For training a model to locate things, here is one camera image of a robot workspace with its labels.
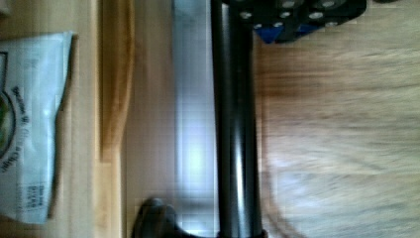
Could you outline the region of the black gripper finger with screws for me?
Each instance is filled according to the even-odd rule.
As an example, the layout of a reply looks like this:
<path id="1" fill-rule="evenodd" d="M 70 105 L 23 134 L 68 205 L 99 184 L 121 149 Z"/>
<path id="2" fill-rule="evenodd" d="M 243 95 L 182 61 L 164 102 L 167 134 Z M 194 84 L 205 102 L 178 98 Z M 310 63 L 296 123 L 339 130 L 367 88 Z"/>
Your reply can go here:
<path id="1" fill-rule="evenodd" d="M 222 0 L 266 44 L 285 44 L 358 18 L 367 0 Z"/>

